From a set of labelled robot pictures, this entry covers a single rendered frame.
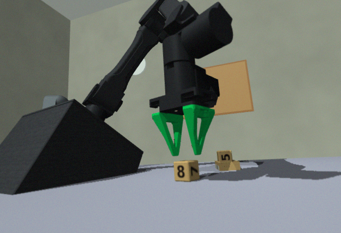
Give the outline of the tan wooden number cube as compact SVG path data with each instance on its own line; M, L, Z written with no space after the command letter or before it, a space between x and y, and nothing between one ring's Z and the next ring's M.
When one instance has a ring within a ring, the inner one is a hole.
M231 150L221 150L217 151L217 161L218 162L232 162L232 151Z
M197 160L182 160L174 162L175 181L191 182L199 180L199 165Z

